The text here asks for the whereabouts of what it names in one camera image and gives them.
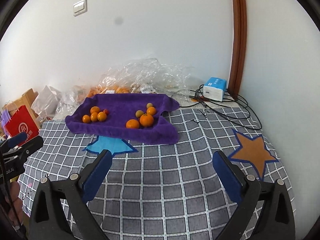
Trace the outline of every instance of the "white bag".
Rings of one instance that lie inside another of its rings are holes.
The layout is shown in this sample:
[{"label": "white bag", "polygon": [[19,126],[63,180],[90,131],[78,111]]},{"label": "white bag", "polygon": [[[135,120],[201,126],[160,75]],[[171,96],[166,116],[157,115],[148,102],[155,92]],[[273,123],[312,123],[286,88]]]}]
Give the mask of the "white bag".
[{"label": "white bag", "polygon": [[41,120],[44,120],[47,117],[52,119],[56,114],[57,105],[60,99],[61,92],[59,90],[45,86],[32,103],[31,109],[39,115]]}]

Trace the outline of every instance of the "tangerine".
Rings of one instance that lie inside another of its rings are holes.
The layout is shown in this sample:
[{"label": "tangerine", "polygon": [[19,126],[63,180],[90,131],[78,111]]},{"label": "tangerine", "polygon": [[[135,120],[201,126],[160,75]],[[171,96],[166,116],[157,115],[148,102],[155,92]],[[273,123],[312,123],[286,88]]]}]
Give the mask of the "tangerine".
[{"label": "tangerine", "polygon": [[153,116],[151,114],[143,114],[140,117],[140,123],[143,127],[150,127],[153,125],[153,122],[155,120],[153,119]]},{"label": "tangerine", "polygon": [[100,108],[97,106],[91,107],[90,114],[93,114],[93,113],[100,113]]},{"label": "tangerine", "polygon": [[88,116],[87,114],[85,114],[85,115],[82,117],[82,122],[84,122],[84,123],[89,123],[89,122],[91,122],[90,116]]},{"label": "tangerine", "polygon": [[100,112],[98,114],[97,118],[100,122],[103,122],[107,119],[107,114],[105,112]]},{"label": "tangerine", "polygon": [[147,109],[147,114],[155,115],[157,110],[152,106]]},{"label": "tangerine", "polygon": [[135,119],[130,119],[126,124],[126,128],[131,128],[131,129],[138,129],[140,127],[140,124],[137,120]]},{"label": "tangerine", "polygon": [[90,119],[92,122],[97,122],[98,121],[98,113],[94,112],[91,114]]},{"label": "tangerine", "polygon": [[129,92],[130,92],[129,89],[127,89],[127,88],[118,88],[116,90],[117,94],[128,94]]}]

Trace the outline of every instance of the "black cable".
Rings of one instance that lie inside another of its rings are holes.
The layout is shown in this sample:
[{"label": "black cable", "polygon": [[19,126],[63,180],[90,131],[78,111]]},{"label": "black cable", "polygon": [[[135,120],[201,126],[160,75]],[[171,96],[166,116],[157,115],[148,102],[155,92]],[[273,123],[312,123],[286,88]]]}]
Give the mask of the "black cable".
[{"label": "black cable", "polygon": [[[221,103],[221,101],[217,101],[217,100],[213,100],[213,99],[210,99],[210,98],[206,98],[204,95],[203,95],[203,92],[201,91],[202,88],[203,88],[204,85],[200,85],[199,88],[194,91],[194,90],[190,90],[192,92],[195,92],[195,95],[194,96],[190,96],[190,98],[194,98],[196,100],[198,100],[198,103],[197,104],[202,104],[205,108],[209,108],[211,109],[214,113],[216,113],[217,115],[221,116],[222,118],[224,118],[225,120],[237,125],[237,126],[241,126],[241,127],[244,127],[246,129],[250,129],[250,130],[255,130],[255,131],[258,131],[258,130],[261,130],[262,129],[262,124],[261,124],[261,121],[260,119],[258,118],[257,114],[253,111],[253,109],[249,106],[248,104],[248,101],[242,97],[241,95],[236,95],[236,94],[233,94],[233,95],[228,95],[228,94],[225,94],[225,96],[228,96],[228,97],[231,97],[231,98],[226,98],[224,97],[223,98],[223,101],[222,102],[235,102],[237,104],[239,104],[239,106],[241,106],[242,108],[244,108],[245,110],[247,110],[247,115],[244,114],[244,117],[243,118],[237,118],[237,117],[233,117],[233,116],[230,116],[228,115],[228,113],[221,113],[217,110],[215,110],[214,108],[210,107],[208,104],[206,104],[206,101],[207,102],[210,102],[212,104],[215,104],[217,106],[223,106],[223,107],[229,107],[231,108],[230,106],[224,106],[224,105],[221,105],[219,103]],[[250,111],[254,114],[254,116],[257,118],[257,121],[258,121],[258,125],[256,125],[258,128],[252,128],[252,127],[249,127],[249,126],[246,126],[246,125],[243,125],[243,124],[240,124],[238,122],[235,122],[234,120],[247,120],[249,118],[251,118],[251,113]]]},{"label": "black cable", "polygon": [[[3,179],[4,188],[5,188],[6,192],[7,192],[11,208],[13,210],[14,216],[16,217],[16,219],[18,221],[18,226],[19,226],[19,230],[20,230],[22,228],[22,225],[20,223],[17,211],[16,211],[16,209],[14,207],[14,204],[13,204],[13,201],[12,201],[12,198],[11,198],[11,195],[10,195],[10,190],[9,190],[9,187],[8,187],[8,184],[7,184],[7,173],[5,172],[6,168],[5,168],[4,158],[3,158],[3,154],[1,152],[0,152],[0,166],[1,166],[2,174],[3,174],[2,175],[2,179]],[[23,235],[23,238],[25,240],[28,240],[24,233],[21,232],[21,234]]]},{"label": "black cable", "polygon": [[196,106],[196,105],[199,105],[200,104],[200,102],[197,102],[197,103],[195,103],[194,105],[191,105],[191,106]]}]

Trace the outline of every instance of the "wooden door frame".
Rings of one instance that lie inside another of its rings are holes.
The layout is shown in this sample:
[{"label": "wooden door frame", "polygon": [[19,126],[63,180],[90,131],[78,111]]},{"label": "wooden door frame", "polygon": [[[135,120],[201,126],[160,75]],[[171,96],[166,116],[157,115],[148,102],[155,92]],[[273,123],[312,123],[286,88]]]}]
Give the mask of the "wooden door frame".
[{"label": "wooden door frame", "polygon": [[232,5],[234,38],[228,92],[233,97],[237,97],[242,80],[247,46],[247,6],[246,0],[232,0]]}]

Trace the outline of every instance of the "white wall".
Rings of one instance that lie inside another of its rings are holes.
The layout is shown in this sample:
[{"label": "white wall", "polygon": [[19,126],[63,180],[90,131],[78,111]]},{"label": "white wall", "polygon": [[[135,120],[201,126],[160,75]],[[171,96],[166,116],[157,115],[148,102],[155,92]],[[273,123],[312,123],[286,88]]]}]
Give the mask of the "white wall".
[{"label": "white wall", "polygon": [[[44,85],[97,82],[109,67],[153,55],[228,79],[232,0],[30,0],[0,42],[0,104]],[[123,23],[116,24],[121,17]]]},{"label": "white wall", "polygon": [[296,0],[247,0],[247,7],[240,93],[282,157],[301,239],[320,215],[320,32]]}]

